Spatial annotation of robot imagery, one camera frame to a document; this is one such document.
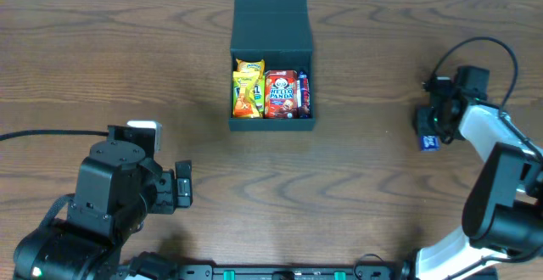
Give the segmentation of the blue Eclipse mint box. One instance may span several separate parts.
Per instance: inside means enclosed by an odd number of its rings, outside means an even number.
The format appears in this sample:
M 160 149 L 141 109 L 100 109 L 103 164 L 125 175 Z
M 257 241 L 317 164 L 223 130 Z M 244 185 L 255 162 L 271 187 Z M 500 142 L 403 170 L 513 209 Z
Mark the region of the blue Eclipse mint box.
M 439 137 L 422 135 L 419 137 L 419 148 L 422 152 L 439 151 Z

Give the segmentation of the yellow orange snack packet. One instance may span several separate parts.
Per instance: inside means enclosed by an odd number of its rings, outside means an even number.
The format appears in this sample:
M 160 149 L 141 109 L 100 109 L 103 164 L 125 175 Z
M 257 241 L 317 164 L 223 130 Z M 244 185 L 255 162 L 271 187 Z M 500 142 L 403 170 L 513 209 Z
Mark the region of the yellow orange snack packet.
M 255 86 L 259 78 L 258 71 L 232 73 L 232 116 L 234 118 L 260 118 L 255 101 Z

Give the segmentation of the green Pretz box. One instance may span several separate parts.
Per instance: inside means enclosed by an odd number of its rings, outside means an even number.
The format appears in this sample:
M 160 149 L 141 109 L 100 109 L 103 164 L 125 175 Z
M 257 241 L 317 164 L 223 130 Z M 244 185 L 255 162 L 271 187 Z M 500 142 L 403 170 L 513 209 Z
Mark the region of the green Pretz box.
M 255 95 L 255 106 L 258 109 L 260 116 L 264 116 L 265 108 L 265 84 L 266 80 L 264 76 L 260 76 L 259 80 L 255 83 L 254 95 Z

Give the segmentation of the small yellow snack packet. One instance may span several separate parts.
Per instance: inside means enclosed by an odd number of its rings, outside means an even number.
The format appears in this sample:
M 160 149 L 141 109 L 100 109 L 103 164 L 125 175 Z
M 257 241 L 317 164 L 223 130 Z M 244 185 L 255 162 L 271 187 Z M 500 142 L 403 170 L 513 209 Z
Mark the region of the small yellow snack packet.
M 258 72 L 260 76 L 264 75 L 265 61 L 260 60 L 256 62 L 244 61 L 241 59 L 236 59 L 237 62 L 237 72 L 249 73 L 249 72 Z

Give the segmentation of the red Hello Panda box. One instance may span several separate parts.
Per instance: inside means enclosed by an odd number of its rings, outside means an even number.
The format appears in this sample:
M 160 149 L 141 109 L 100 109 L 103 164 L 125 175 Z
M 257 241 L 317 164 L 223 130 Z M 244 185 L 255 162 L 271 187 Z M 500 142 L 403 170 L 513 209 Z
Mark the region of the red Hello Panda box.
M 265 78 L 264 116 L 267 119 L 297 118 L 297 72 L 295 70 L 268 70 Z

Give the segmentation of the Dairy Milk chocolate bar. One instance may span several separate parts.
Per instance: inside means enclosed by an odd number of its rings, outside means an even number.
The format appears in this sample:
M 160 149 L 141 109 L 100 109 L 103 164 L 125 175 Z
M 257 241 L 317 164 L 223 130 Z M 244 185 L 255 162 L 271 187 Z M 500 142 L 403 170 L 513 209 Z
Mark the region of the Dairy Milk chocolate bar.
M 311 93 L 308 75 L 301 71 L 298 74 L 298 115 L 300 119 L 311 116 Z

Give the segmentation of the black gift box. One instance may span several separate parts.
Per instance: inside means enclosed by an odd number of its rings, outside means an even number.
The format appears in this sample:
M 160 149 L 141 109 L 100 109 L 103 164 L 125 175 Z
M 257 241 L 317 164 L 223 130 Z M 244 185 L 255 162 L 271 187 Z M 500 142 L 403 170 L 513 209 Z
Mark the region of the black gift box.
M 316 124 L 312 73 L 313 40 L 307 0 L 234 0 L 231 70 L 237 59 L 265 61 L 265 70 L 304 71 L 310 116 L 304 119 L 228 118 L 232 132 L 306 132 Z

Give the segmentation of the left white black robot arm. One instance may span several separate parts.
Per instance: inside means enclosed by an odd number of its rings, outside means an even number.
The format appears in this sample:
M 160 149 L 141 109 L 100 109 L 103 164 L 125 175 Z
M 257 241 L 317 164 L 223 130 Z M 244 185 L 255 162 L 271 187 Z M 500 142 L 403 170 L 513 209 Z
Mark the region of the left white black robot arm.
M 111 279 L 123 245 L 147 215 L 171 215 L 192 202 L 191 161 L 166 171 L 135 143 L 96 143 L 75 192 L 58 198 L 18 244 L 14 278 Z

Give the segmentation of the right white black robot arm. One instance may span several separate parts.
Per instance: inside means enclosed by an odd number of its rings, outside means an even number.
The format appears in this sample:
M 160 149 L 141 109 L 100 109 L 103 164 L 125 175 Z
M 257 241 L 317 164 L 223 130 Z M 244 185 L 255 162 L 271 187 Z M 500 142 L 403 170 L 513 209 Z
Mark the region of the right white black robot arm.
M 489 78 L 488 70 L 467 65 L 453 78 L 432 74 L 423 83 L 430 100 L 416 112 L 422 148 L 467 141 L 484 166 L 461 225 L 418 250 L 404 279 L 467 279 L 495 264 L 542 255 L 542 149 L 501 106 L 489 103 Z

